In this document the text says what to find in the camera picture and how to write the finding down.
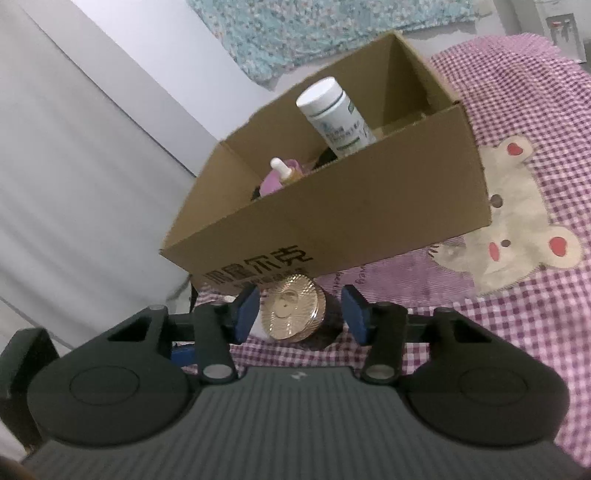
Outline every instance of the blue floral fabric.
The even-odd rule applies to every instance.
[[[475,19],[473,0],[188,0],[240,68],[265,83],[389,30]]]

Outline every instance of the gold lid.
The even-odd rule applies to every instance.
[[[261,323],[275,340],[299,342],[312,335],[324,318],[326,297],[305,275],[277,283],[261,304]]]

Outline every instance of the gray curtain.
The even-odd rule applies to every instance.
[[[0,0],[0,348],[27,325],[71,348],[165,302],[186,274],[158,248],[192,180]]]

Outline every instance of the bed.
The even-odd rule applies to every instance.
[[[432,58],[460,93],[485,165],[493,223],[482,231],[317,279],[339,295],[427,314],[451,306],[554,368],[570,410],[556,442],[591,465],[591,76],[531,34],[484,37]],[[200,291],[199,303],[216,293]],[[349,365],[366,349],[344,331],[320,352],[250,337],[238,367]],[[428,358],[407,348],[405,369]]]

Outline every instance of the open cardboard box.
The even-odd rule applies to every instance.
[[[273,157],[314,163],[327,145],[296,107],[334,76],[378,141],[251,201]],[[454,92],[398,34],[294,86],[215,148],[162,255],[220,291],[312,277],[490,223],[480,157]]]

